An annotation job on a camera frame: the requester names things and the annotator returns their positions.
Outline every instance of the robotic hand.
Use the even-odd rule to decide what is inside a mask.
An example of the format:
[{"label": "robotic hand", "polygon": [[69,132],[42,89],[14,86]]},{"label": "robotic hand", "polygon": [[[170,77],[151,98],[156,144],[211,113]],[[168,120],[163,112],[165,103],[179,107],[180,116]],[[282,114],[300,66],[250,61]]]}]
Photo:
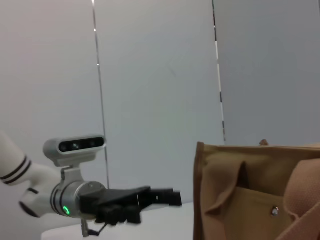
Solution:
[{"label": "robotic hand", "polygon": [[[9,186],[30,181],[30,188],[19,201],[21,208],[35,218],[53,213],[81,219],[83,237],[99,236],[107,224],[140,224],[141,211],[152,204],[182,205],[180,193],[173,189],[106,189],[99,182],[84,181],[80,164],[95,160],[97,152],[105,147],[102,135],[47,141],[44,155],[56,167],[63,167],[60,175],[50,167],[33,163],[0,131],[0,180]],[[87,220],[94,219],[104,223],[99,232],[88,229]]]}]

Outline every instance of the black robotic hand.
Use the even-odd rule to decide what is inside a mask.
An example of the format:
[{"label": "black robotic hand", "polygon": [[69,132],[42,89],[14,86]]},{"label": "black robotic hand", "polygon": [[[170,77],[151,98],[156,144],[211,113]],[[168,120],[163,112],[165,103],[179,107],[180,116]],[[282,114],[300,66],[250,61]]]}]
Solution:
[{"label": "black robotic hand", "polygon": [[99,192],[80,196],[80,211],[94,215],[96,223],[115,226],[128,222],[141,224],[140,213],[150,205],[181,206],[180,192],[173,189],[151,189],[140,187],[130,190],[102,189]]}]

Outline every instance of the white table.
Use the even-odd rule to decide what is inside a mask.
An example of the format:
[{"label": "white table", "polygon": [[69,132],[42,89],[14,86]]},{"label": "white table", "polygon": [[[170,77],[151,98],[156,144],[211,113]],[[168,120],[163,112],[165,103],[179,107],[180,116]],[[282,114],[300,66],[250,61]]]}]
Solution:
[{"label": "white table", "polygon": [[[142,224],[107,226],[99,237],[83,238],[81,226],[74,225],[46,231],[41,240],[192,240],[194,230],[194,204],[182,207],[165,207],[142,212]],[[103,225],[89,223],[90,229]]]}]

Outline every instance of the gray wall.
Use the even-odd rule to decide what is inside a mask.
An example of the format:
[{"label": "gray wall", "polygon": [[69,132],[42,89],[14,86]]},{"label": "gray wall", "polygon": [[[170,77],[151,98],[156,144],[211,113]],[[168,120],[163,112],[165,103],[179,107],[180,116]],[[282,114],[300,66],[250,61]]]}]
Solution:
[{"label": "gray wall", "polygon": [[[0,32],[0,129],[34,162],[54,167],[45,141],[103,134],[92,3],[1,1]],[[83,164],[85,179],[107,184],[105,162],[101,153]],[[18,202],[28,186],[0,184],[2,240],[39,240],[45,230],[79,222],[26,215]]]},{"label": "gray wall", "polygon": [[214,0],[229,145],[320,142],[317,0]]},{"label": "gray wall", "polygon": [[222,145],[211,0],[96,1],[111,188],[193,200],[197,141]]}]

